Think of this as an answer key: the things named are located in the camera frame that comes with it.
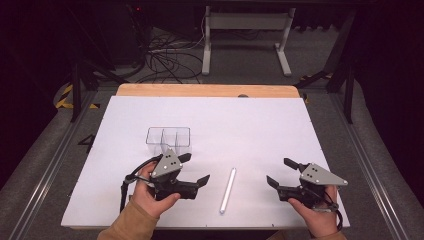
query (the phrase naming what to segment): sleeve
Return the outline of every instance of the sleeve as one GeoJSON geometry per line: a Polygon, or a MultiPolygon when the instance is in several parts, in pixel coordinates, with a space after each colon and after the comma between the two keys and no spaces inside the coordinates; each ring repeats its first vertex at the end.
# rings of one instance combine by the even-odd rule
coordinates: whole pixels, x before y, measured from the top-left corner
{"type": "Polygon", "coordinates": [[[346,240],[346,237],[343,235],[342,232],[336,232],[334,234],[331,234],[325,237],[319,237],[314,239],[315,240],[346,240]]]}
{"type": "Polygon", "coordinates": [[[130,200],[115,222],[100,232],[97,239],[150,240],[158,220],[130,200]]]}

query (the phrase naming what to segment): white board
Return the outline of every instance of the white board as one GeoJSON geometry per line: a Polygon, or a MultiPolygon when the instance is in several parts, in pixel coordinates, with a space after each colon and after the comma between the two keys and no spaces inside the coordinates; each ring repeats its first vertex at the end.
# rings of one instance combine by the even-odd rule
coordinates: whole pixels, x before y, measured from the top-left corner
{"type": "MultiPolygon", "coordinates": [[[[62,219],[73,228],[107,227],[119,214],[124,177],[153,157],[150,127],[189,127],[192,158],[180,181],[210,174],[195,200],[178,200],[162,214],[161,229],[284,229],[303,219],[266,181],[300,184],[285,157],[328,169],[301,98],[124,97],[111,98],[94,145],[62,219]],[[237,168],[225,214],[219,213],[231,169],[237,168]]],[[[132,194],[134,184],[128,190],[132,194]]],[[[343,203],[338,199],[349,226],[343,203]]]]}

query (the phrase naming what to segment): white marker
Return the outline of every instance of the white marker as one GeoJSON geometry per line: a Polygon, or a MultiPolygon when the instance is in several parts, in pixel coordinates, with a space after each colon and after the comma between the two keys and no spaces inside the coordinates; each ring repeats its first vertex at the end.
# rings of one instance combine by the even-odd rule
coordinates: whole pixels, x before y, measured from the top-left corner
{"type": "Polygon", "coordinates": [[[230,180],[228,180],[227,190],[225,190],[224,199],[222,200],[221,209],[219,210],[221,214],[225,213],[225,208],[227,207],[228,198],[230,197],[231,187],[233,186],[235,176],[236,176],[236,168],[233,168],[231,170],[230,180]]]}

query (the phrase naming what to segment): clear plastic container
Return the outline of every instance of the clear plastic container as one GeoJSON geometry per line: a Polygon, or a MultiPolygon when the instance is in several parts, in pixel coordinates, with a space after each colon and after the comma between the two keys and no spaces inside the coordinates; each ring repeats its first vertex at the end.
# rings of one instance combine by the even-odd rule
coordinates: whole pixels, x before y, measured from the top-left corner
{"type": "Polygon", "coordinates": [[[150,127],[146,144],[154,156],[164,154],[168,148],[171,148],[178,156],[191,153],[190,128],[150,127]]]}

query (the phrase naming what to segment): human hand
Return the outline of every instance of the human hand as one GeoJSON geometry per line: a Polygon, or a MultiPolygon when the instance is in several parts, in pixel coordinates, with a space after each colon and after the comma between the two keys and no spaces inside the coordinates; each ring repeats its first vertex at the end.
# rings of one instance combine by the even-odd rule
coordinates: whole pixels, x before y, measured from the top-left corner
{"type": "MultiPolygon", "coordinates": [[[[138,174],[145,179],[149,179],[150,173],[153,171],[155,166],[156,162],[151,162],[140,169],[138,174]]],[[[159,218],[163,212],[174,206],[177,200],[181,197],[179,193],[174,193],[161,201],[156,201],[151,191],[152,189],[149,188],[145,182],[137,181],[132,199],[134,199],[134,202],[137,205],[143,208],[144,211],[154,218],[159,218]]]]}
{"type": "MultiPolygon", "coordinates": [[[[336,202],[337,200],[337,187],[327,186],[325,192],[330,196],[325,196],[329,201],[336,202]]],[[[293,208],[303,217],[309,231],[314,237],[324,237],[336,233],[337,230],[337,215],[335,212],[316,212],[312,209],[305,207],[297,199],[290,198],[288,202],[293,208]]]]}

